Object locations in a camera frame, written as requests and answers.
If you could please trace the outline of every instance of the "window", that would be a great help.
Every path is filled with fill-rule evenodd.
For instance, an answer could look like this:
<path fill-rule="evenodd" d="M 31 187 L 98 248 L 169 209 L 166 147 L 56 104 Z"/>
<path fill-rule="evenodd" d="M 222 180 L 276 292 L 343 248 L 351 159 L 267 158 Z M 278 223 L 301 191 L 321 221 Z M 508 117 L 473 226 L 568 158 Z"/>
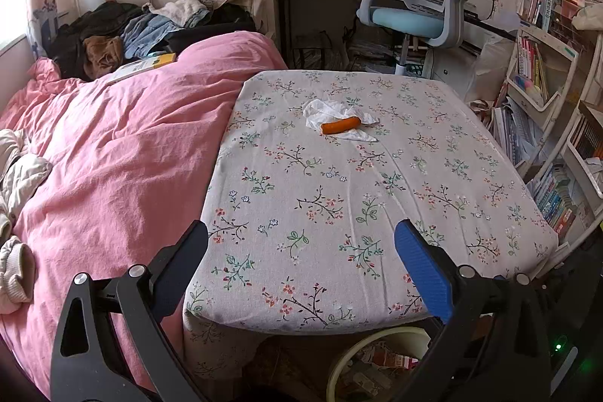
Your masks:
<path fill-rule="evenodd" d="M 0 48 L 25 34 L 25 0 L 0 0 Z"/>

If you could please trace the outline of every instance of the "orange sausage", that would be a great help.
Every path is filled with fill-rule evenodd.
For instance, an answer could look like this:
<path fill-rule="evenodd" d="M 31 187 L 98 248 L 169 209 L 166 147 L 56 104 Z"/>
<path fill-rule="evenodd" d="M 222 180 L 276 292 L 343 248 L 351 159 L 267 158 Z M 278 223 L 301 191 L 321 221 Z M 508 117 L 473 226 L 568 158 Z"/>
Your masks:
<path fill-rule="evenodd" d="M 360 126 L 362 122 L 357 116 L 346 118 L 345 120 L 337 120 L 333 123 L 323 123 L 320 125 L 320 129 L 323 131 L 323 135 L 340 134 L 347 130 L 351 130 Z"/>

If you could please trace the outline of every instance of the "brown cloth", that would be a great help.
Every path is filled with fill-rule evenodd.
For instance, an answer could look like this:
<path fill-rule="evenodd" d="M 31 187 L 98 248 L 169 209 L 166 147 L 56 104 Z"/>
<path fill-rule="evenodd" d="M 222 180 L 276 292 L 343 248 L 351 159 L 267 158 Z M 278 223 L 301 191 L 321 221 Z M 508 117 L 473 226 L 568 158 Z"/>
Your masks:
<path fill-rule="evenodd" d="M 113 72 L 124 60 L 124 45 L 120 37 L 88 37 L 84 40 L 87 60 L 84 72 L 93 81 Z"/>

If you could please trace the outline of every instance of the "blue gripper pad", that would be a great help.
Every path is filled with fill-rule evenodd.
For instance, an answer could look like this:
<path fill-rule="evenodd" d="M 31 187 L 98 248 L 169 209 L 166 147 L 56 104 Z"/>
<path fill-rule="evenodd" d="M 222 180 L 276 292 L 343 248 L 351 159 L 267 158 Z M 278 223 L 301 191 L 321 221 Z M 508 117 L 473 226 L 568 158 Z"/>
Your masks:
<path fill-rule="evenodd" d="M 394 244 L 429 313 L 447 324 L 454 310 L 452 285 L 429 254 L 423 237 L 410 220 L 396 225 Z"/>

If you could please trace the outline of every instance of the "white tissue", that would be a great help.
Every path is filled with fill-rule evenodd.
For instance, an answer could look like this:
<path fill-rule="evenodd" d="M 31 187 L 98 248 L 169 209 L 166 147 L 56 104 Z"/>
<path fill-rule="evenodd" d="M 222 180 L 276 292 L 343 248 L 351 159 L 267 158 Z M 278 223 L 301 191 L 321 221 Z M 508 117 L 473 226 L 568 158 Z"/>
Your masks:
<path fill-rule="evenodd" d="M 303 115 L 306 117 L 306 126 L 322 133 L 320 125 L 323 123 L 333 123 L 337 120 L 351 118 L 357 116 L 363 125 L 372 125 L 379 123 L 379 119 L 374 118 L 369 113 L 363 113 L 357 107 L 347 107 L 337 101 L 321 101 L 314 99 L 310 101 L 303 109 Z M 340 134 L 331 135 L 335 138 L 344 138 L 345 140 L 359 140 L 361 142 L 376 142 L 375 137 L 371 137 L 366 132 L 358 128 L 345 131 Z"/>

